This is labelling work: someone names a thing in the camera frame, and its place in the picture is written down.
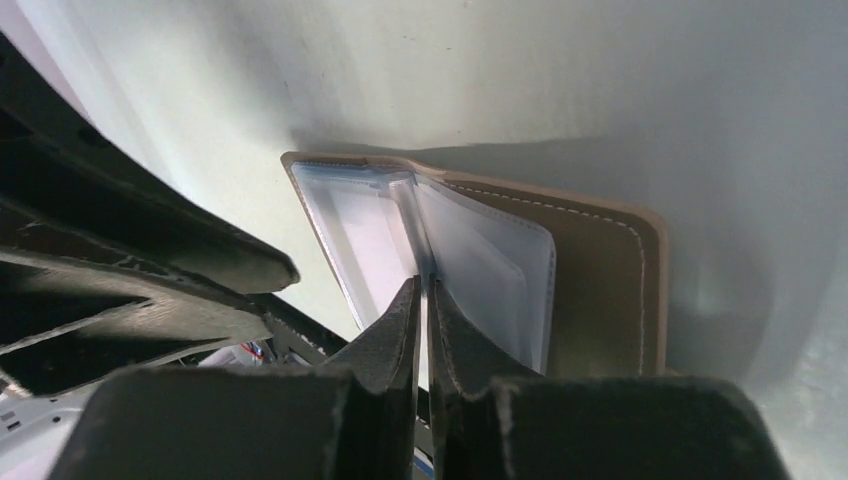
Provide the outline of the beige leather card holder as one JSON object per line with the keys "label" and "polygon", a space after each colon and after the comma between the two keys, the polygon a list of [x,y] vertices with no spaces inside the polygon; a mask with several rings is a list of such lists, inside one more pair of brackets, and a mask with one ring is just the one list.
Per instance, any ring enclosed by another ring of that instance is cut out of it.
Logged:
{"label": "beige leather card holder", "polygon": [[538,373],[664,373],[669,242],[655,212],[395,156],[281,163],[360,329],[407,278],[435,274]]}

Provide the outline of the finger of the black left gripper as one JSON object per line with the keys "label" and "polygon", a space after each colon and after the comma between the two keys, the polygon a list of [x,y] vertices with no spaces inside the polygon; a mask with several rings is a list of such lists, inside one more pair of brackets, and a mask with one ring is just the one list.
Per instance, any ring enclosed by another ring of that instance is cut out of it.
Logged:
{"label": "finger of the black left gripper", "polygon": [[51,220],[245,294],[291,258],[195,205],[107,140],[1,39],[1,191]]}
{"label": "finger of the black left gripper", "polygon": [[1,380],[22,395],[264,340],[267,318],[241,294],[150,262],[1,250]]}

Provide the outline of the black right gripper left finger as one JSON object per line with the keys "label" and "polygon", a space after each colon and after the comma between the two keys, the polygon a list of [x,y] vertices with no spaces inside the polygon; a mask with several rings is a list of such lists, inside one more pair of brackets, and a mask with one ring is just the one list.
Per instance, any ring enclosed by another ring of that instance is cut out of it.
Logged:
{"label": "black right gripper left finger", "polygon": [[322,364],[135,368],[89,399],[53,479],[407,479],[422,286]]}

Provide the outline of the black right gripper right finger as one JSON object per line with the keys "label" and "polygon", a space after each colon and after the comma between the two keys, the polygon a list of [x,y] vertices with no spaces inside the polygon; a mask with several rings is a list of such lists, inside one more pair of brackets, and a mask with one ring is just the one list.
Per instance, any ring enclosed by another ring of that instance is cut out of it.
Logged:
{"label": "black right gripper right finger", "polygon": [[691,376],[563,380],[525,367],[427,289],[438,479],[786,479],[753,402]]}

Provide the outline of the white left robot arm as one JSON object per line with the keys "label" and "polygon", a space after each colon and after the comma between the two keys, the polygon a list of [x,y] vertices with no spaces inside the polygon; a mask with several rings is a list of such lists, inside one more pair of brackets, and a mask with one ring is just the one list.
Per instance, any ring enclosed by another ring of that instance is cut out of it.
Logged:
{"label": "white left robot arm", "polygon": [[93,387],[270,337],[298,272],[106,140],[1,42],[1,475],[43,477]]}

